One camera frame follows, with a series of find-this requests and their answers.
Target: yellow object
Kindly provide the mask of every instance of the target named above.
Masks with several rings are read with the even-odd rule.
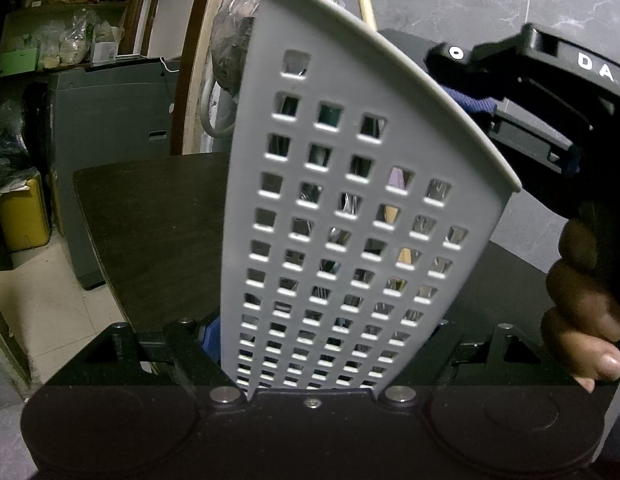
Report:
[[[43,200],[41,176],[26,181],[27,191],[0,196],[0,222],[9,251],[40,247],[50,240],[50,224]]]

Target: square hole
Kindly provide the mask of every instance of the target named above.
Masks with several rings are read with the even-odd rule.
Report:
[[[345,298],[343,298],[343,304],[341,304],[341,310],[345,310],[346,312],[353,312],[354,314],[357,314],[359,312],[361,303],[363,303],[363,300],[359,296],[354,296],[352,294],[346,294]]]
[[[419,240],[429,240],[430,234],[432,233],[432,229],[434,229],[435,225],[437,225],[437,221],[433,218],[424,215],[417,215],[417,217],[414,218],[410,236],[413,238],[418,238]]]
[[[300,50],[286,50],[283,54],[281,72],[287,76],[304,79],[309,63],[310,54]]]
[[[297,363],[290,363],[287,366],[287,371],[290,374],[301,375],[301,373],[303,372],[303,365]]]
[[[259,240],[252,240],[250,242],[250,258],[257,260],[258,262],[267,262],[269,256],[270,244],[261,242]]]
[[[299,330],[299,335],[296,337],[296,340],[299,343],[311,345],[314,343],[315,337],[316,337],[316,334],[314,332],[308,332],[307,330]]]
[[[270,357],[269,355],[266,355],[263,358],[263,365],[267,366],[268,368],[276,368],[279,365],[279,360],[274,357]]]
[[[392,350],[383,350],[381,352],[381,355],[379,356],[379,361],[381,363],[392,364],[394,363],[394,359],[397,355],[399,355],[398,352],[393,352]]]
[[[336,383],[341,386],[349,386],[349,383],[352,381],[352,377],[348,377],[347,375],[339,375]]]
[[[375,227],[392,231],[400,212],[401,210],[393,205],[381,204],[378,210],[376,210],[376,219],[373,224]]]
[[[414,270],[420,256],[421,253],[416,249],[404,247],[399,251],[399,257],[396,259],[396,266],[399,269]]]
[[[310,182],[302,182],[301,186],[299,186],[299,198],[296,203],[303,207],[318,209],[321,192],[323,192],[322,186],[317,186]]]
[[[261,298],[247,292],[243,295],[243,306],[245,308],[251,308],[252,310],[261,309]]]
[[[352,326],[351,319],[346,319],[344,317],[338,317],[337,319],[334,320],[334,325],[332,325],[332,329],[334,330],[334,332],[348,334],[351,326]]]
[[[274,316],[290,319],[290,312],[292,312],[292,305],[283,303],[282,301],[274,302],[274,310],[272,312]]]
[[[334,364],[336,357],[327,354],[321,354],[319,357],[319,362],[317,364],[321,366],[331,367]]]
[[[413,178],[413,171],[394,166],[392,171],[390,171],[390,176],[388,177],[388,183],[385,186],[385,189],[392,193],[407,196],[408,187],[410,187]]]
[[[343,367],[343,369],[346,372],[352,372],[354,374],[356,374],[359,371],[359,368],[361,367],[361,364],[357,361],[348,361],[346,362],[346,365]]]
[[[272,354],[280,354],[282,348],[283,348],[283,345],[276,341],[268,341],[266,343],[266,351]]]
[[[341,118],[341,110],[342,108],[339,105],[321,103],[316,120],[317,126],[336,131],[337,126],[339,126],[339,119]]]
[[[382,117],[368,114],[363,115],[361,128],[359,129],[359,139],[380,144],[386,124],[387,120]]]
[[[259,231],[265,231],[266,233],[274,232],[274,220],[277,214],[274,211],[262,209],[260,207],[254,210],[254,224],[253,227]]]
[[[453,225],[449,228],[447,234],[445,235],[445,242],[443,242],[443,246],[447,247],[448,249],[458,251],[459,249],[461,249],[461,245],[465,240],[467,234],[467,229],[463,229],[462,227]]]
[[[319,272],[317,272],[316,275],[325,280],[336,280],[337,272],[339,272],[340,267],[341,264],[334,260],[321,260],[319,263]]]
[[[249,328],[251,330],[256,330],[259,325],[259,318],[254,316],[249,316],[248,314],[243,314],[241,316],[241,326],[244,328]]]
[[[285,325],[280,323],[270,323],[270,330],[268,333],[276,337],[285,337],[286,330],[287,327]]]
[[[372,262],[380,262],[381,255],[386,247],[387,243],[381,240],[376,240],[375,238],[368,238],[365,241],[365,247],[363,247],[361,257]]]
[[[259,288],[263,288],[264,283],[266,282],[266,273],[262,270],[257,269],[248,269],[247,279],[245,283],[251,286],[258,286]]]
[[[408,337],[410,337],[410,334],[406,332],[399,332],[397,330],[392,334],[392,337],[390,338],[388,343],[390,343],[391,345],[396,345],[396,346],[404,346],[405,341],[408,340]]]
[[[299,361],[307,361],[309,354],[310,354],[309,350],[305,350],[303,348],[294,348],[292,350],[292,359],[299,359]]]
[[[325,349],[332,350],[333,352],[340,352],[342,346],[343,341],[341,341],[341,339],[336,339],[335,337],[328,337],[328,340],[325,342]]]
[[[363,199],[358,195],[341,193],[334,214],[348,220],[356,220],[359,217],[362,203]]]
[[[241,332],[239,334],[239,341],[244,346],[254,346],[254,342],[256,341],[256,339],[256,336],[252,334],[246,334],[244,332]]]
[[[317,379],[318,381],[324,381],[328,378],[328,373],[325,370],[316,369],[312,373],[312,379]]]
[[[371,270],[355,269],[351,285],[358,288],[370,288],[370,283],[374,276],[375,274]]]
[[[401,324],[406,326],[416,326],[419,324],[419,319],[423,317],[423,313],[417,310],[408,310],[401,319]]]
[[[248,363],[250,363],[252,361],[253,355],[254,354],[249,350],[244,350],[243,348],[239,349],[239,359],[243,361],[247,361]]]
[[[430,285],[421,285],[419,290],[417,290],[416,296],[414,296],[414,301],[417,303],[430,304],[437,290],[437,288]]]
[[[387,282],[385,282],[385,288],[383,289],[383,293],[387,294],[388,296],[394,296],[398,298],[401,296],[401,292],[407,284],[407,281],[392,276],[391,278],[388,278]]]
[[[331,292],[332,291],[329,288],[313,286],[312,293],[310,294],[310,301],[320,305],[327,305]]]
[[[430,205],[443,207],[451,189],[451,184],[433,178],[430,180],[429,186],[427,186],[426,195],[423,200]]]
[[[279,294],[285,294],[286,296],[296,296],[296,288],[299,286],[299,282],[290,278],[279,278],[279,288],[277,289]]]
[[[353,182],[358,182],[359,184],[367,184],[374,163],[375,162],[371,158],[353,155],[350,160],[350,167],[346,174],[346,178]]]
[[[328,232],[328,241],[325,244],[327,249],[344,253],[347,243],[349,242],[351,233],[338,227],[331,227]]]
[[[362,345],[362,344],[356,344],[354,346],[354,350],[352,350],[352,355],[354,355],[355,357],[367,357],[367,355],[370,353],[370,351],[372,350],[371,346],[368,345]]]
[[[289,237],[299,242],[309,242],[314,222],[303,218],[292,218],[292,227]]]
[[[303,322],[306,325],[319,326],[321,324],[321,318],[323,314],[315,310],[306,310]]]
[[[290,150],[290,137],[278,134],[267,136],[266,158],[283,162],[287,160],[287,152]]]
[[[279,198],[283,177],[274,173],[261,173],[261,189],[259,195],[268,198]]]
[[[320,144],[310,144],[308,161],[305,163],[305,167],[314,171],[328,171],[331,154],[332,148]]]
[[[378,379],[381,379],[383,377],[384,371],[385,368],[382,368],[380,366],[373,366],[372,369],[368,372],[368,375],[370,377],[376,377]]]
[[[430,266],[430,269],[427,271],[427,275],[432,278],[439,278],[440,280],[442,280],[443,278],[446,277],[447,271],[450,270],[450,267],[452,267],[452,263],[453,261],[449,260],[448,258],[443,258],[442,256],[436,256],[432,260],[432,265]]]
[[[363,333],[361,337],[364,339],[373,339],[376,340],[379,338],[379,334],[381,333],[381,327],[376,325],[365,325],[363,327]]]
[[[379,301],[379,303],[375,304],[375,310],[372,313],[372,317],[387,321],[388,319],[390,319],[390,314],[392,313],[392,310],[394,310],[394,305]]]
[[[303,261],[305,260],[305,254],[300,251],[288,249],[285,251],[285,262],[283,266],[290,270],[301,270],[303,268]]]
[[[285,92],[278,92],[274,99],[274,114],[279,119],[291,120],[296,117],[299,98]]]

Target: green box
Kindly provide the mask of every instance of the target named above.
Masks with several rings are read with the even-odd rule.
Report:
[[[32,72],[37,67],[37,49],[28,48],[0,55],[0,77]]]

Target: dark wooden table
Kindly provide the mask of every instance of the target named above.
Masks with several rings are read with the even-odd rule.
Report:
[[[103,275],[135,330],[201,319],[219,303],[225,153],[81,170],[74,183]],[[468,332],[510,322],[539,340],[544,274],[489,243],[446,315]]]

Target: black circular disc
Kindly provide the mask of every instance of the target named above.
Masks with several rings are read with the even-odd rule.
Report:
[[[44,386],[26,404],[21,432],[43,463],[93,476],[158,462],[197,418],[180,386]]]
[[[549,474],[596,449],[603,417],[580,386],[448,386],[429,405],[435,433],[478,466]]]

